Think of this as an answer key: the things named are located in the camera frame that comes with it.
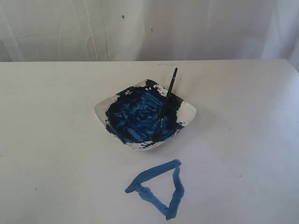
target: blue triangle shape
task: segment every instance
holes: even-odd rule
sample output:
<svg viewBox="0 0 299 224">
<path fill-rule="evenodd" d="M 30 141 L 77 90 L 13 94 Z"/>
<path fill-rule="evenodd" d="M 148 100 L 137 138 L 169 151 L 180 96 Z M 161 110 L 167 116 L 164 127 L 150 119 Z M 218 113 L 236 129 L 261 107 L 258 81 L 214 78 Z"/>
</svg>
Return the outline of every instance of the blue triangle shape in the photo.
<svg viewBox="0 0 299 224">
<path fill-rule="evenodd" d="M 153 167 L 151 169 L 145 170 L 140 173 L 125 190 L 126 193 L 131 193 L 133 191 L 138 192 L 141 199 L 152 203 L 163 215 L 166 216 L 166 220 L 175 218 L 178 211 L 178 205 L 184 196 L 184 187 L 179 178 L 179 172 L 181 165 L 180 160 L 172 160 L 170 162 L 164 163 L 162 165 Z M 149 188 L 142 186 L 141 184 L 148 181 L 160 174 L 163 174 L 171 169 L 174 169 L 172 178 L 175 186 L 172 199 L 169 204 L 169 208 L 157 199 Z"/>
</svg>

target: white paper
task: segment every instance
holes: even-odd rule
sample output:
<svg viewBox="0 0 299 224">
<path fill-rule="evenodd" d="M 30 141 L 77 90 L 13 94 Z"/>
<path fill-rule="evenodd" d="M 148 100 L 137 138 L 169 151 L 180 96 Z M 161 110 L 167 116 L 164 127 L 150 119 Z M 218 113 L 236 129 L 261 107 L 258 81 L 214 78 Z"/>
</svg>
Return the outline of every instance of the white paper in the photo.
<svg viewBox="0 0 299 224">
<path fill-rule="evenodd" d="M 185 188 L 177 216 L 233 186 L 230 172 L 194 131 L 196 124 L 191 123 L 156 149 L 136 152 L 125 146 L 111 148 L 86 167 L 101 223 L 164 223 L 165 216 L 151 203 L 142 200 L 137 192 L 126 194 L 125 189 L 140 172 L 173 159 L 182 162 L 180 178 Z M 142 184 L 166 206 L 174 191 L 172 173 L 168 171 Z"/>
</svg>

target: blue paint stroke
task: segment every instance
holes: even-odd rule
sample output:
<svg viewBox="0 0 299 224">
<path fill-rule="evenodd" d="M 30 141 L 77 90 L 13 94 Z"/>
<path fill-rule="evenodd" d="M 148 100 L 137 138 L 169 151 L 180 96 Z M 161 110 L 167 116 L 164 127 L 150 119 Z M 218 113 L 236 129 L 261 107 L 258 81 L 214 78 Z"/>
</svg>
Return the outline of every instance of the blue paint stroke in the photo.
<svg viewBox="0 0 299 224">
<path fill-rule="evenodd" d="M 166 220 L 175 218 L 177 215 L 178 206 L 185 192 L 183 184 L 179 178 L 180 165 L 181 165 L 180 160 L 173 160 L 164 163 L 162 165 L 153 167 L 151 169 L 148 169 L 146 171 L 143 171 L 132 181 L 132 183 L 128 186 L 125 192 L 126 193 L 131 193 L 133 191 L 138 192 L 141 199 L 152 203 L 163 215 L 166 216 Z M 150 191 L 149 188 L 143 187 L 141 184 L 171 169 L 174 169 L 172 178 L 175 186 L 175 191 L 172 195 L 172 199 L 168 208 L 166 205 L 160 202 L 159 199 L 157 199 L 153 195 L 153 193 Z"/>
<path fill-rule="evenodd" d="M 154 144 L 153 134 L 159 124 L 159 116 L 165 101 L 165 96 L 159 93 L 156 84 L 147 79 L 144 87 L 131 86 L 123 90 L 117 94 L 119 96 L 117 101 L 106 111 L 106 129 L 123 143 L 143 143 L 143 148 Z M 159 141 L 166 140 L 183 128 L 177 123 L 177 110 L 182 101 L 181 98 L 171 95 Z"/>
</svg>

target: white curtain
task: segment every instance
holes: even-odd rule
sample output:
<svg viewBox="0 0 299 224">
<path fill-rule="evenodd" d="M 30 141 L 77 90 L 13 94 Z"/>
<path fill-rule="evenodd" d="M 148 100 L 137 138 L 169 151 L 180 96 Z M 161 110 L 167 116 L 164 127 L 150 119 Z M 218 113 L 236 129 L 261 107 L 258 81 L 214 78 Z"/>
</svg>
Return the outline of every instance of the white curtain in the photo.
<svg viewBox="0 0 299 224">
<path fill-rule="evenodd" d="M 286 58 L 298 0 L 0 0 L 0 61 Z"/>
</svg>

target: paintbrush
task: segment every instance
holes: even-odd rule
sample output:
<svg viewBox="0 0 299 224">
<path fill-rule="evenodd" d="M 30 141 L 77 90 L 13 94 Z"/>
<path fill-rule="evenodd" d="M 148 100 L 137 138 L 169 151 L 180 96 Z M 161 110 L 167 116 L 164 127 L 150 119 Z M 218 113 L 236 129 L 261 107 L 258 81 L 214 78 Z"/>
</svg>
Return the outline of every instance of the paintbrush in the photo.
<svg viewBox="0 0 299 224">
<path fill-rule="evenodd" d="M 175 68 L 172 79 L 171 79 L 171 82 L 170 82 L 170 85 L 169 85 L 169 88 L 168 88 L 168 91 L 167 91 L 166 99 L 165 99 L 165 102 L 163 104 L 163 109 L 162 109 L 161 115 L 159 117 L 159 121 L 157 123 L 156 129 L 155 129 L 154 134 L 153 134 L 153 142 L 158 142 L 161 138 L 161 129 L 162 129 L 162 125 L 163 125 L 163 119 L 164 119 L 164 116 L 165 116 L 165 113 L 166 113 L 166 109 L 167 109 L 169 99 L 171 97 L 171 90 L 172 90 L 174 80 L 175 80 L 176 75 L 177 75 L 177 71 L 178 71 L 178 68 Z"/>
</svg>

